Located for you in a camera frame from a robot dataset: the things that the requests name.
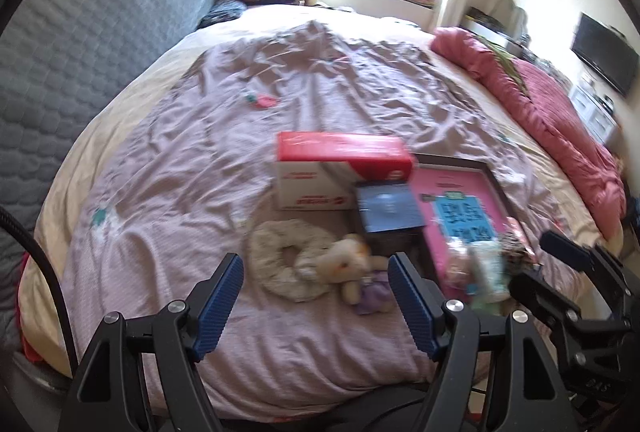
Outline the black wall television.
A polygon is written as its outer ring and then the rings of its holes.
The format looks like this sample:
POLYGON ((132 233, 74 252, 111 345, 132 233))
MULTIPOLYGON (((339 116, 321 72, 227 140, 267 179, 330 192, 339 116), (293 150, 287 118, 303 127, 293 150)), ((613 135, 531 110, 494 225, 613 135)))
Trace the black wall television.
POLYGON ((639 55, 625 37, 581 14, 570 50, 616 92, 628 95, 637 76, 639 55))

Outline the green cloth on quilt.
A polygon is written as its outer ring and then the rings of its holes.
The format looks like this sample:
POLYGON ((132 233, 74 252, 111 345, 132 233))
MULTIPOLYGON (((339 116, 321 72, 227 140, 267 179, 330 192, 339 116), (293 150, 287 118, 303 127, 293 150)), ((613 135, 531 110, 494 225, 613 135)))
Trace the green cloth on quilt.
POLYGON ((508 77, 510 77, 511 80, 513 80, 516 86, 518 86, 518 90, 521 92, 521 94, 528 97, 529 96, 528 88, 520 72, 518 72, 518 69, 516 69, 516 66, 513 62, 514 58, 512 54, 510 54, 510 52, 507 52, 501 46, 495 43, 492 43, 490 40, 486 40, 486 38, 483 36, 478 36, 477 40, 482 42, 494 54, 494 57, 496 61, 500 64, 501 68, 503 69, 503 72, 508 77))

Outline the dark shallow box tray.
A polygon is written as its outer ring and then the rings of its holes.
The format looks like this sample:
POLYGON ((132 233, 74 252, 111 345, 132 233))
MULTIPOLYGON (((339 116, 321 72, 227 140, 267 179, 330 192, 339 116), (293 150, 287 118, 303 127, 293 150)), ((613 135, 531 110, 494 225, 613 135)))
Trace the dark shallow box tray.
POLYGON ((446 296, 502 301, 512 275, 538 268, 514 207, 482 161, 417 155, 408 179, 356 184, 355 199, 352 227, 372 252, 407 253, 446 296), (482 287, 469 263, 482 242, 496 246, 495 289, 482 287))

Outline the pale green soft item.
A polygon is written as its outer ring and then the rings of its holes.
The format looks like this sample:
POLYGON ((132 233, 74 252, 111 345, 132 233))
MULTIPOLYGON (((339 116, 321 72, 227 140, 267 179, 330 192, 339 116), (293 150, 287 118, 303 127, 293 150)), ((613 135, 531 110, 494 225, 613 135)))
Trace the pale green soft item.
POLYGON ((469 285, 472 308, 499 315, 510 299, 504 280, 504 263, 497 239, 472 242, 469 246, 473 285, 469 285))

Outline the beige round mattress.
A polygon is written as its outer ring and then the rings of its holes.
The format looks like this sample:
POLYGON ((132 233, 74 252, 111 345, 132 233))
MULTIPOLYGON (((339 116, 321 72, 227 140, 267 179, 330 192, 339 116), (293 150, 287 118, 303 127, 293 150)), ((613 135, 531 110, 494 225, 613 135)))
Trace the beige round mattress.
POLYGON ((244 254, 277 214, 274 144, 289 129, 396 136, 486 162, 530 237, 600 231, 568 178, 431 35, 326 9, 269 6, 163 54, 82 131, 63 162, 78 193, 62 290, 78 351, 102 317, 158 311, 244 254))

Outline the grey quilted headboard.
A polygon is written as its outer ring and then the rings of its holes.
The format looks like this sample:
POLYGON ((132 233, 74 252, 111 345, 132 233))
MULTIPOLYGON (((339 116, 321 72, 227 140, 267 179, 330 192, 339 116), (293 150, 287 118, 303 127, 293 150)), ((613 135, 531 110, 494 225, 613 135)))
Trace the grey quilted headboard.
POLYGON ((23 0, 1 35, 1 205, 62 270, 63 162, 89 123, 215 0, 23 0))

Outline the pink quilt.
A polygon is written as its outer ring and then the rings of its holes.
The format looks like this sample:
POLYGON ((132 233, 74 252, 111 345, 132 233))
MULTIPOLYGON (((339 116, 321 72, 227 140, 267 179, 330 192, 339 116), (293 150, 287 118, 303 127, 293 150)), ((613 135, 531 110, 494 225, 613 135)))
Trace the pink quilt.
POLYGON ((513 56, 528 88, 518 90, 478 35, 463 28, 439 28, 431 50, 460 66, 482 84, 550 157, 582 197, 605 239, 620 231, 626 196, 617 162, 582 124, 560 84, 538 66, 513 56))

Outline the red white tissue box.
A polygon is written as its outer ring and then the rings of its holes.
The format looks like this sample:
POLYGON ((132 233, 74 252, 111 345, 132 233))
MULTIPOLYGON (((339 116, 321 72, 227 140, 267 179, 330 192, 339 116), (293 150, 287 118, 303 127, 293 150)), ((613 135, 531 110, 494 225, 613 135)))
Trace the red white tissue box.
POLYGON ((348 210, 360 183, 408 181, 416 163, 396 136, 280 132, 274 184, 290 211, 348 210))

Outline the pink children's book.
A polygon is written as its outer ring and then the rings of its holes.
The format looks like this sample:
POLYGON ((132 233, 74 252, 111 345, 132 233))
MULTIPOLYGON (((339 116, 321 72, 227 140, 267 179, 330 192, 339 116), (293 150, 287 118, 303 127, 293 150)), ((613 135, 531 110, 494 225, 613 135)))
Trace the pink children's book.
POLYGON ((424 163, 414 168, 409 186, 425 219, 423 236, 435 278, 446 296, 466 302, 468 290, 446 282, 446 243, 452 237, 466 243, 489 240, 508 230, 509 212, 500 190, 483 170, 424 163))

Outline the purple dress teddy bear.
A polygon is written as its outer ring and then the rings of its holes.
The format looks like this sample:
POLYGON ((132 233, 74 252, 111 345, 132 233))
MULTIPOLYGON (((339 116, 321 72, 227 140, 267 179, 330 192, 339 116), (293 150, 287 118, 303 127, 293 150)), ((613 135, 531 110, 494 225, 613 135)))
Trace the purple dress teddy bear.
POLYGON ((342 300, 360 316, 388 313, 394 305, 388 259, 373 255, 356 233, 344 236, 297 270, 305 279, 336 287, 342 300))

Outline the white drawer cabinet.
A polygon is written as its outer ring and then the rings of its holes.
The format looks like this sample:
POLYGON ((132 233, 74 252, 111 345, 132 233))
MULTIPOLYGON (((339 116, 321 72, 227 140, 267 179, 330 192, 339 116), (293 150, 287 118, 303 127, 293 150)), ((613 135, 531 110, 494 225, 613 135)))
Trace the white drawer cabinet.
POLYGON ((605 107, 591 92, 578 85, 572 87, 568 98, 591 137, 601 145, 612 148, 618 136, 618 125, 605 107))

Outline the mauve bed sheet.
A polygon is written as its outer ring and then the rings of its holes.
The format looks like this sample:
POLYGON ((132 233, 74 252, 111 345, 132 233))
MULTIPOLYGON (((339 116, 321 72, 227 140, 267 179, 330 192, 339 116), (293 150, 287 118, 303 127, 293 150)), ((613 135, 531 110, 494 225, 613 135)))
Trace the mauve bed sheet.
MULTIPOLYGON (((153 314, 245 252, 282 132, 396 136, 416 153, 482 160, 531 238, 563 218, 514 137, 402 40, 318 21, 229 40, 138 114, 108 148, 67 254, 80 350, 109 311, 153 314)), ((435 367, 399 311, 358 316, 333 293, 292 303, 246 278, 198 370, 218 415, 273 421, 427 381, 435 367)))

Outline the dark blue small box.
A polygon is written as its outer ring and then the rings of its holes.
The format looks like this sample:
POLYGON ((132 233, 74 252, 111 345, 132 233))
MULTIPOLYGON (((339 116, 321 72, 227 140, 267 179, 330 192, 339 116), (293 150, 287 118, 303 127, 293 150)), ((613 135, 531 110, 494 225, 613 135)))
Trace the dark blue small box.
POLYGON ((407 183, 359 184, 355 189, 357 227, 374 255, 410 253, 418 244, 425 219, 407 183))

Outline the white floral scrunchie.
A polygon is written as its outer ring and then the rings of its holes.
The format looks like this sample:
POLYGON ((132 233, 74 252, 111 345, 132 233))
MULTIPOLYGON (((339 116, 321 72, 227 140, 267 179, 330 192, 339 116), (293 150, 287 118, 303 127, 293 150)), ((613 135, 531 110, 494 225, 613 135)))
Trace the white floral scrunchie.
POLYGON ((317 273, 318 259, 336 241, 333 233, 302 219, 268 221, 248 239, 248 267, 265 290, 295 303, 326 295, 332 285, 317 273))

